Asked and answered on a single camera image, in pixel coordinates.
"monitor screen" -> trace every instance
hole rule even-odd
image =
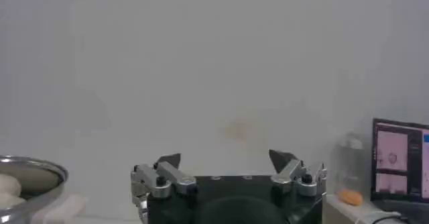
[[[371,200],[429,203],[429,126],[374,119]]]

